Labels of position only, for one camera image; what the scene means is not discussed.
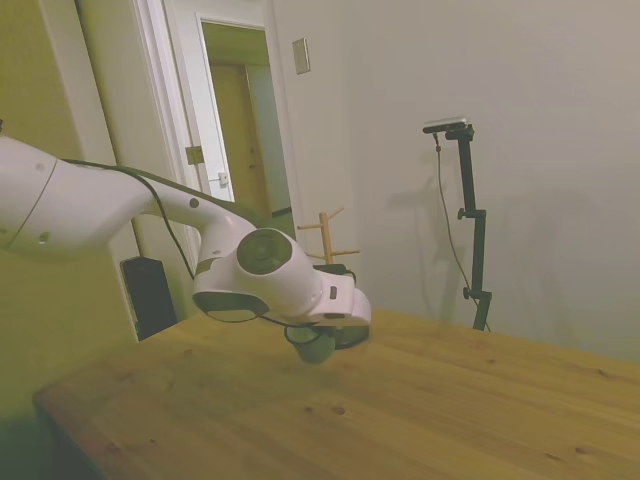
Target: light switch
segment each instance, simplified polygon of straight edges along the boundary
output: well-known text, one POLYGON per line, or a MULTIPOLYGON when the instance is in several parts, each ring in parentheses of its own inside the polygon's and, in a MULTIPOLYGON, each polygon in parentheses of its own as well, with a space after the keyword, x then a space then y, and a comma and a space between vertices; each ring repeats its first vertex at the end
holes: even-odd
POLYGON ((298 75, 311 71, 309 63, 309 49, 307 48, 307 39, 301 38, 293 42, 293 58, 296 62, 296 72, 298 75))

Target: door hinge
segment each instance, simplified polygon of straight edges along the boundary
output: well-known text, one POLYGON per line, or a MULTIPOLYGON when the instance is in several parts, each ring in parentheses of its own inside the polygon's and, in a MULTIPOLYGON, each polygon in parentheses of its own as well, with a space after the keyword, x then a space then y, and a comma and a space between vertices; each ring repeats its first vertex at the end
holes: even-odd
POLYGON ((187 147, 185 151, 187 152, 187 163, 189 165, 200 165, 204 163, 204 154, 202 153, 202 147, 200 145, 187 147))

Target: black speaker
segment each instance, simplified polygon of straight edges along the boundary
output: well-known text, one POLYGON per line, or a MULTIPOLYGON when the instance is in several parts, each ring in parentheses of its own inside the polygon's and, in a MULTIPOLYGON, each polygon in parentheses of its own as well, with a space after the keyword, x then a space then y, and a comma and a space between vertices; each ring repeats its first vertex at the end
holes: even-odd
POLYGON ((162 262, 136 257, 121 263, 125 285, 144 340, 178 323, 162 262))

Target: doorway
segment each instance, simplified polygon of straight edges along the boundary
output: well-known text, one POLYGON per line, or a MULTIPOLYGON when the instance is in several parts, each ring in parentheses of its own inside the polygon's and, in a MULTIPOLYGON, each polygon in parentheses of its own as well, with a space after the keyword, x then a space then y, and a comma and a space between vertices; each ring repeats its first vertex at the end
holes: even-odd
MULTIPOLYGON (((265 32, 206 21, 202 32, 233 199, 295 238, 265 32)), ((219 186, 218 169, 205 166, 219 186)))

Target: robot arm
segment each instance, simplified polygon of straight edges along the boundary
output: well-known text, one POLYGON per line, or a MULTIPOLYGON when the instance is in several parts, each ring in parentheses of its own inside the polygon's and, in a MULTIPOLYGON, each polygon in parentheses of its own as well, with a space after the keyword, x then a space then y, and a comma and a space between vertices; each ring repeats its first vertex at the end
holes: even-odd
POLYGON ((0 137, 0 248, 71 259, 137 215, 160 215, 201 236, 193 299, 207 315, 244 321, 276 312, 290 322, 366 325, 371 307, 349 276, 319 272, 287 235, 258 228, 234 204, 145 172, 74 165, 0 137))

